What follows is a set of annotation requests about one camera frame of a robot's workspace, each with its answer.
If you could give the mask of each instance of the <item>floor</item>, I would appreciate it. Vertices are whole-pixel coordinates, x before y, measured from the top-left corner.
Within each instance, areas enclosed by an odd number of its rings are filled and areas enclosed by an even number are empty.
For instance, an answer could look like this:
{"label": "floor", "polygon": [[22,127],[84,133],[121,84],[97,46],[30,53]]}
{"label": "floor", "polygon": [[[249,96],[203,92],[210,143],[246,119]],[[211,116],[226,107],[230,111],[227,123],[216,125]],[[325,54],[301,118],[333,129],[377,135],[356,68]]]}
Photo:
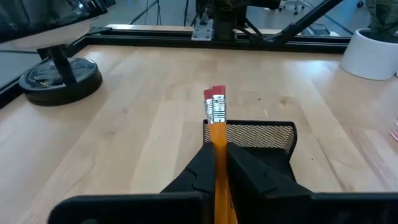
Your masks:
{"label": "floor", "polygon": [[[293,14],[292,6],[279,12],[265,10],[259,7],[248,8],[248,18],[258,28],[283,29],[290,23],[300,19],[312,7],[321,3],[322,0],[306,0],[308,7],[300,10],[299,14]],[[195,1],[190,0],[188,7],[187,24],[191,23],[195,16]],[[93,19],[94,26],[106,26],[108,24],[128,24],[147,6],[146,0],[116,0],[116,5],[109,8],[107,14]],[[185,0],[160,0],[160,13],[162,25],[182,26],[184,18]],[[341,36],[350,36],[356,29],[367,27],[369,24],[369,13],[366,7],[358,9],[356,1],[344,0],[334,9],[320,18],[317,23],[323,24],[330,31],[335,31]],[[135,24],[154,25],[157,23],[157,6],[152,7],[147,15],[138,19]],[[40,57],[35,54],[7,53],[4,50],[14,49],[9,44],[0,44],[0,67],[2,72],[0,86],[9,80],[19,76],[24,70],[40,62]]]}
{"label": "floor", "polygon": [[96,93],[51,108],[20,96],[0,113],[0,223],[45,223],[75,195],[160,192],[201,147],[203,90],[217,84],[228,119],[295,123],[302,186],[398,190],[398,79],[350,75],[341,55],[99,45],[78,56],[98,63]]}

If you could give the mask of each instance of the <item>black metal stand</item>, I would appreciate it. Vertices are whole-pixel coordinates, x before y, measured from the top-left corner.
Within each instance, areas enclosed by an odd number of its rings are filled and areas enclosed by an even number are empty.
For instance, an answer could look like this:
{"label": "black metal stand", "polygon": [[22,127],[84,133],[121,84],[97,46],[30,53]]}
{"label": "black metal stand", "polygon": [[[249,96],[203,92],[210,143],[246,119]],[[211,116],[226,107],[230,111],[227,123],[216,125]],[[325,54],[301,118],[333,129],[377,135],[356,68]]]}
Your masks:
{"label": "black metal stand", "polygon": [[235,41],[234,29],[237,26],[238,11],[223,2],[213,1],[213,39],[221,41]]}
{"label": "black metal stand", "polygon": [[70,63],[63,53],[60,46],[54,46],[49,48],[49,54],[57,68],[59,74],[62,77],[64,84],[72,85],[76,83],[76,78],[73,74],[73,70]]}
{"label": "black metal stand", "polygon": [[275,37],[269,38],[270,42],[284,44],[288,40],[295,37],[297,34],[302,32],[305,28],[317,21],[321,16],[325,15],[330,9],[333,9],[343,0],[325,0],[321,4],[313,8],[308,14],[303,16],[296,23],[289,25]]}
{"label": "black metal stand", "polygon": [[49,55],[52,60],[35,66],[19,79],[19,86],[31,103],[64,105],[94,93],[101,86],[101,73],[91,60],[68,59],[61,45],[40,49],[39,52],[43,57]]}

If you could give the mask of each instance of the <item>metal bracket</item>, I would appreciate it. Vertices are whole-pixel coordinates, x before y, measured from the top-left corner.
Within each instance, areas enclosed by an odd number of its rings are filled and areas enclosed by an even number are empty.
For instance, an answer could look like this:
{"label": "metal bracket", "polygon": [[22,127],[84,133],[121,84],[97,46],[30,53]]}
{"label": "metal bracket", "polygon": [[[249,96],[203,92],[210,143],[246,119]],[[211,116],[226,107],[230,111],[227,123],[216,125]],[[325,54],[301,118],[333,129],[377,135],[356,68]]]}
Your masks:
{"label": "metal bracket", "polygon": [[211,41],[213,38],[213,20],[204,13],[202,18],[198,18],[192,32],[192,40]]}

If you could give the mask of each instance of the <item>black cable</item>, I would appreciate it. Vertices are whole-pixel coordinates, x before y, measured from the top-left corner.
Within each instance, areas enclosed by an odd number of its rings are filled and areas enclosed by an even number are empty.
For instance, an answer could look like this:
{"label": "black cable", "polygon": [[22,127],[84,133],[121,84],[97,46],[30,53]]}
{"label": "black cable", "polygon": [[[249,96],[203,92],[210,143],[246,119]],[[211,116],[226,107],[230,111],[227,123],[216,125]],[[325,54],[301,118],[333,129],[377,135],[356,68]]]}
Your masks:
{"label": "black cable", "polygon": [[162,15],[160,13],[160,2],[157,0],[157,15],[159,17],[159,25],[162,25]]}
{"label": "black cable", "polygon": [[152,7],[156,5],[156,3],[157,1],[152,2],[152,4],[146,10],[143,10],[140,14],[138,14],[138,16],[136,16],[129,24],[131,25],[137,22],[137,20],[139,20],[145,13],[152,9]]}
{"label": "black cable", "polygon": [[203,6],[201,9],[199,9],[198,13],[195,15],[195,17],[193,18],[193,20],[192,20],[192,22],[191,22],[191,26],[194,25],[194,23],[195,23],[197,17],[198,17],[200,14],[202,14],[202,13],[205,11],[205,9],[206,9],[207,7],[209,7],[209,5]]}
{"label": "black cable", "polygon": [[157,13],[156,13],[156,25],[159,25],[159,3],[157,5]]}
{"label": "black cable", "polygon": [[146,9],[146,11],[147,11],[147,14],[145,14],[145,25],[147,24],[147,17],[148,17],[148,0],[147,0],[147,9]]}
{"label": "black cable", "polygon": [[187,2],[185,3],[184,26],[187,25],[188,5],[189,5],[189,0],[187,0]]}

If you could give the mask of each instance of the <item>round base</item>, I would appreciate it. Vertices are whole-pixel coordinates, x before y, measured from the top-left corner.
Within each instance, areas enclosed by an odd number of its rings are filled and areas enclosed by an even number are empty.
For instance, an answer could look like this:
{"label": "round base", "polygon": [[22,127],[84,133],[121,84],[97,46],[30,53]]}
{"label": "round base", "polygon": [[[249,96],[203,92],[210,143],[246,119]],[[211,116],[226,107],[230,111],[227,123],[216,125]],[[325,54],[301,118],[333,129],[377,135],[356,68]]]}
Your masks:
{"label": "round base", "polygon": [[68,26],[30,35],[10,41],[17,49],[44,49],[51,46],[70,43],[84,36],[91,27],[91,21],[81,21]]}
{"label": "round base", "polygon": [[68,59],[76,83],[65,85],[54,62],[42,63],[19,79],[26,98],[35,105],[58,106],[73,103],[94,93],[102,84],[97,64],[83,58]]}

